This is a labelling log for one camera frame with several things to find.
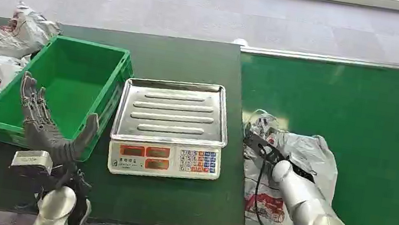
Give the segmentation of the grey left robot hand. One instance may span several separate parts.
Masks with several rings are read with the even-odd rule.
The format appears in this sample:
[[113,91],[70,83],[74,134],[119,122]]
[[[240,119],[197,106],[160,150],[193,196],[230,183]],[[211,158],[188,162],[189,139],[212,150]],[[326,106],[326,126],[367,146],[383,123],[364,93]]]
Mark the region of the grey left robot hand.
[[66,139],[51,118],[45,99],[45,88],[37,89],[37,81],[29,71],[21,79],[21,109],[24,115],[24,136],[33,150],[46,151],[53,163],[64,165],[72,172],[78,172],[76,162],[86,146],[97,135],[99,117],[88,115],[83,129],[75,139]]

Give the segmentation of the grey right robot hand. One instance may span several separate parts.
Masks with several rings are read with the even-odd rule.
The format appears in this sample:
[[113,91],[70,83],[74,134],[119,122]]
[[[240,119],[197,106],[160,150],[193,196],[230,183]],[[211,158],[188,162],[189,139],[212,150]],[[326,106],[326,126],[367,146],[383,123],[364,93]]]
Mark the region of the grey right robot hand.
[[315,183],[314,177],[311,173],[306,172],[302,168],[298,167],[295,163],[290,160],[290,157],[284,156],[278,148],[271,145],[261,136],[254,132],[247,131],[243,138],[244,144],[251,148],[258,156],[264,159],[264,161],[274,168],[274,166],[281,161],[287,161],[291,164],[292,170],[300,177],[307,179],[310,182]]

